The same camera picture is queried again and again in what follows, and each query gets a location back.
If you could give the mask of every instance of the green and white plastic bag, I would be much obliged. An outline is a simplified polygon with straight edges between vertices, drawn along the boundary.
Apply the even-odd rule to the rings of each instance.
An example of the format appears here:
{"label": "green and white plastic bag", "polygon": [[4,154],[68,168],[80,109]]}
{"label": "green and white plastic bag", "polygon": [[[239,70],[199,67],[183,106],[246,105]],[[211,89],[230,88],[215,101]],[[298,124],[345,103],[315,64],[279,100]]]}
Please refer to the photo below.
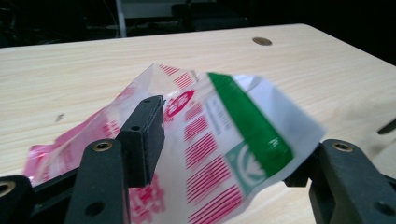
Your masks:
{"label": "green and white plastic bag", "polygon": [[33,146],[34,185],[79,166],[90,142],[114,138],[137,104],[162,95],[165,143],[152,184],[130,189],[132,223],[218,223],[289,176],[324,131],[262,77],[154,64],[110,105],[53,145]]}

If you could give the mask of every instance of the screw hole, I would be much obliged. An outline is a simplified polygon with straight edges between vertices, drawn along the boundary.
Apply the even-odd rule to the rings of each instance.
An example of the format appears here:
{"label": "screw hole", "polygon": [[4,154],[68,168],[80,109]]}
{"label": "screw hole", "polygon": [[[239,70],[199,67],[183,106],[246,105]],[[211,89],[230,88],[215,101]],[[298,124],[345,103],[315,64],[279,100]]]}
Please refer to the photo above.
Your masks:
{"label": "screw hole", "polygon": [[393,130],[396,130],[396,119],[394,119],[393,121],[382,127],[380,130],[378,130],[377,133],[386,134],[392,132]]}
{"label": "screw hole", "polygon": [[262,45],[262,46],[271,46],[272,45],[272,41],[267,38],[253,37],[252,40],[254,43],[256,43],[258,45]]}
{"label": "screw hole", "polygon": [[0,198],[9,194],[15,188],[14,181],[1,181],[0,182]]}
{"label": "screw hole", "polygon": [[335,142],[335,143],[332,144],[332,146],[333,146],[335,149],[338,149],[338,150],[340,150],[340,151],[345,151],[345,152],[351,152],[351,151],[353,151],[353,148],[352,148],[352,147],[350,147],[350,146],[347,145],[347,144],[340,143],[340,142]]}
{"label": "screw hole", "polygon": [[97,151],[97,152],[101,152],[101,151],[106,151],[108,149],[111,149],[113,145],[110,142],[101,142],[96,144],[93,147],[93,150]]}
{"label": "screw hole", "polygon": [[105,209],[105,204],[102,202],[91,203],[85,208],[85,215],[94,217],[100,214]]}
{"label": "screw hole", "polygon": [[377,202],[374,204],[374,208],[376,210],[378,210],[380,213],[387,215],[387,216],[395,216],[395,210],[390,207],[388,204],[384,203],[384,202]]}

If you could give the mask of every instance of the wooden table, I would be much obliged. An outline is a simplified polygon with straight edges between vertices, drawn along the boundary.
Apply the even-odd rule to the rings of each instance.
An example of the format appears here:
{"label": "wooden table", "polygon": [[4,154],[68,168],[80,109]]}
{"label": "wooden table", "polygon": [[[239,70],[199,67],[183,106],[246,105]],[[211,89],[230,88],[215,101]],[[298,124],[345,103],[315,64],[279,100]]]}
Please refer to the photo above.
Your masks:
{"label": "wooden table", "polygon": [[[374,161],[396,149],[396,132],[376,134],[396,117],[396,67],[296,24],[0,49],[0,175],[21,174],[30,146],[52,143],[152,63],[266,77],[325,138],[354,143]],[[394,162],[376,165],[392,172]],[[229,223],[313,223],[307,191],[274,185]]]}

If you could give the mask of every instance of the black metal frame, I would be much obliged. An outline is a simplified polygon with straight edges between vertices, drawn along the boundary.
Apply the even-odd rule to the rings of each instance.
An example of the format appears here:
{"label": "black metal frame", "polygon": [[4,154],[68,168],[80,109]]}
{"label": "black metal frame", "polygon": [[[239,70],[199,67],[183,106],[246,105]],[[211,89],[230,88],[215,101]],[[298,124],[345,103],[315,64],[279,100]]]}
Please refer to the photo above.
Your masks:
{"label": "black metal frame", "polygon": [[[116,139],[89,144],[79,168],[32,188],[0,178],[0,223],[129,223],[128,188],[150,183],[163,148],[163,98],[142,101]],[[326,140],[287,179],[305,187],[317,223],[396,223],[396,181],[353,144]]]}

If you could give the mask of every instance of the green stripe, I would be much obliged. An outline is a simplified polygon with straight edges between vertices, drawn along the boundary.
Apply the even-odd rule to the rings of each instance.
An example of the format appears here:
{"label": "green stripe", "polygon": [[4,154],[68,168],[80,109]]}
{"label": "green stripe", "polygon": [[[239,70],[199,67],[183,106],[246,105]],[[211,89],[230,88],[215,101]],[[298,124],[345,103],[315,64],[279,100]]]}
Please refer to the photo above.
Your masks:
{"label": "green stripe", "polygon": [[215,73],[209,73],[209,77],[266,176],[283,169],[293,159],[291,149],[259,108],[232,77]]}

